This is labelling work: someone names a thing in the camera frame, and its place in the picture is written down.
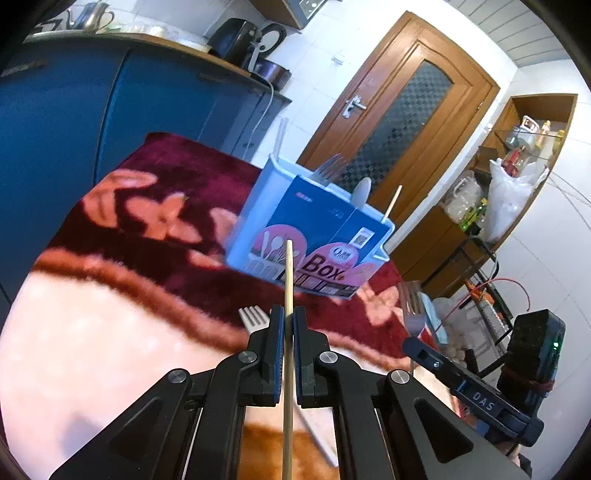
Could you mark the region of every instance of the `plastic bag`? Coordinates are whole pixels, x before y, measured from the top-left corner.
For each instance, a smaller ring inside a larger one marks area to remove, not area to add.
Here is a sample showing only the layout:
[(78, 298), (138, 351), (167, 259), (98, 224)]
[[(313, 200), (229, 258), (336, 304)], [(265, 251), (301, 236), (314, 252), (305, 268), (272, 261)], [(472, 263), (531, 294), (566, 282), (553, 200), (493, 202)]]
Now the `plastic bag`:
[(447, 216), (459, 224), (470, 207), (482, 197), (482, 188), (478, 185), (474, 172), (465, 171), (454, 182), (443, 199), (442, 206)]
[(521, 213), (539, 175), (509, 176), (499, 160), (491, 160), (492, 181), (482, 229), (485, 242), (496, 242)]

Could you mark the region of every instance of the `fork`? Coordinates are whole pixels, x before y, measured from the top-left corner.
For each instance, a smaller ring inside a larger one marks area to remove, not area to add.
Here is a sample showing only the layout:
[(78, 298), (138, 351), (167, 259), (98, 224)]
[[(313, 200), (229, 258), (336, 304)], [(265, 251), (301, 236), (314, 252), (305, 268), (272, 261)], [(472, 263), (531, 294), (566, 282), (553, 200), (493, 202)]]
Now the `fork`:
[(238, 315), (240, 315), (248, 335), (269, 326), (269, 316), (258, 305), (238, 309)]
[[(249, 335), (252, 332), (257, 332), (269, 326), (269, 316), (258, 305), (255, 305), (254, 307), (238, 309), (238, 315), (240, 315), (240, 319), (246, 327), (246, 331)], [(302, 419), (302, 422), (308, 428), (308, 431), (312, 435), (312, 438), (314, 439), (316, 446), (324, 455), (324, 458), (326, 459), (327, 463), (333, 468), (338, 467), (339, 459), (334, 449), (322, 437), (322, 434), (313, 427), (313, 420), (307, 417), (306, 413), (297, 404), (297, 402), (294, 402), (294, 405), (300, 418)]]
[(319, 183), (323, 187), (327, 187), (331, 182), (336, 181), (340, 177), (346, 165), (347, 161), (343, 158), (343, 155), (337, 153), (314, 170), (310, 176), (310, 180)]
[[(418, 281), (398, 284), (404, 327), (411, 337), (418, 337), (427, 324), (427, 312), (423, 303), (421, 284)], [(410, 374), (414, 377), (414, 360), (410, 361)]]

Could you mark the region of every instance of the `red blanket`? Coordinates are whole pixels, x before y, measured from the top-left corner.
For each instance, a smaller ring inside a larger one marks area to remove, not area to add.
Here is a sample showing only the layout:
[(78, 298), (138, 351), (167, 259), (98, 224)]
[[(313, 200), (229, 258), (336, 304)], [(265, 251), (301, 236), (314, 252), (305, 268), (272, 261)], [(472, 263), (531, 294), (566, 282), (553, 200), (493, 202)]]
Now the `red blanket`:
[[(246, 347), (240, 307), (283, 303), (282, 288), (223, 263), (258, 174), (200, 144), (152, 134), (70, 212), (0, 337), (7, 439), (33, 480), (46, 480), (169, 370), (212, 369)], [(390, 262), (350, 300), (297, 294), (294, 302), (332, 347), (385, 373), (408, 368), (400, 280)], [(442, 385), (422, 381), (452, 405)], [(332, 414), (306, 412), (305, 422), (294, 416), (294, 480), (336, 480), (306, 427), (316, 425), (335, 457)], [(281, 442), (282, 406), (247, 408), (239, 478), (280, 479)]]
[[(223, 265), (224, 243), (259, 170), (170, 134), (145, 144), (66, 218), (35, 269), (94, 278), (228, 351), (246, 345), (236, 311), (282, 304), (276, 285)], [(385, 264), (351, 300), (298, 294), (312, 328), (386, 369), (407, 334), (401, 277)]]

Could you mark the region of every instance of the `metal jug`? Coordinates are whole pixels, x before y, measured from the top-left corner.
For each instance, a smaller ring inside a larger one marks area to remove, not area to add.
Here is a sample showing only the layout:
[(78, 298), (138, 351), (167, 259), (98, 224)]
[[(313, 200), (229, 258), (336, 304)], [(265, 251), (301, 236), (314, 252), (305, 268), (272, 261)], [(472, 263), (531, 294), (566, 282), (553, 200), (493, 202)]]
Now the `metal jug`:
[[(71, 21), (72, 9), (69, 8), (67, 10), (66, 28), (68, 30), (84, 30), (87, 32), (96, 32), (101, 28), (105, 28), (115, 19), (115, 14), (110, 10), (107, 11), (107, 8), (109, 8), (109, 4), (106, 2), (91, 2), (84, 6), (82, 13), (74, 21)], [(111, 19), (101, 27), (100, 21), (105, 14), (111, 14)]]

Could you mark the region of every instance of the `white tile wall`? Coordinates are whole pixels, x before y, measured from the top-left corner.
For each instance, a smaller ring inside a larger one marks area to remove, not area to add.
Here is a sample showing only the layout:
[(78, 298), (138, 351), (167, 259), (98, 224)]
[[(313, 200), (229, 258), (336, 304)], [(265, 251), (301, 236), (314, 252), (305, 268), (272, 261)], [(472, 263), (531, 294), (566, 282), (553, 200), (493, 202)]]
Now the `white tile wall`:
[[(572, 61), (558, 60), (519, 69), (506, 96), (534, 93), (578, 94), (571, 130), (554, 171), (591, 198), (589, 88)], [(524, 451), (532, 460), (534, 480), (554, 476), (591, 418), (591, 232), (552, 181), (576, 195), (551, 175), (498, 251), (499, 276), (522, 282), (532, 310), (549, 308), (566, 324), (556, 386), (539, 413), (544, 432)], [(572, 201), (591, 224), (591, 207)], [(514, 314), (525, 310), (518, 287), (504, 284), (499, 290)]]
[[(499, 102), (517, 67), (482, 30), (443, 0), (329, 0), (301, 33), (290, 34), (269, 56), (270, 60), (293, 72), (293, 78), (282, 92), (293, 103), (280, 115), (289, 117), (287, 135), (291, 134), (291, 140), (295, 140), (284, 143), (281, 156), (295, 162), (306, 147), (303, 140), (312, 137), (334, 100), (407, 10), (424, 18), (455, 41), (493, 77), (501, 91), (448, 171), (399, 228), (399, 233), (389, 244), (391, 248), (416, 226), (470, 160), (486, 124), (500, 113)], [(343, 65), (332, 60), (337, 53), (345, 57)], [(291, 92), (295, 92), (296, 97), (292, 98)], [(291, 133), (292, 128), (299, 131)], [(267, 136), (275, 132), (269, 129)], [(267, 139), (262, 142), (253, 164), (262, 167), (267, 162), (269, 145), (272, 146), (273, 142)]]
[[(74, 15), (89, 1), (77, 0), (72, 7)], [(231, 17), (244, 18), (258, 26), (265, 23), (265, 18), (248, 0), (107, 0), (107, 3), (117, 23), (157, 22), (186, 38), (211, 34)]]

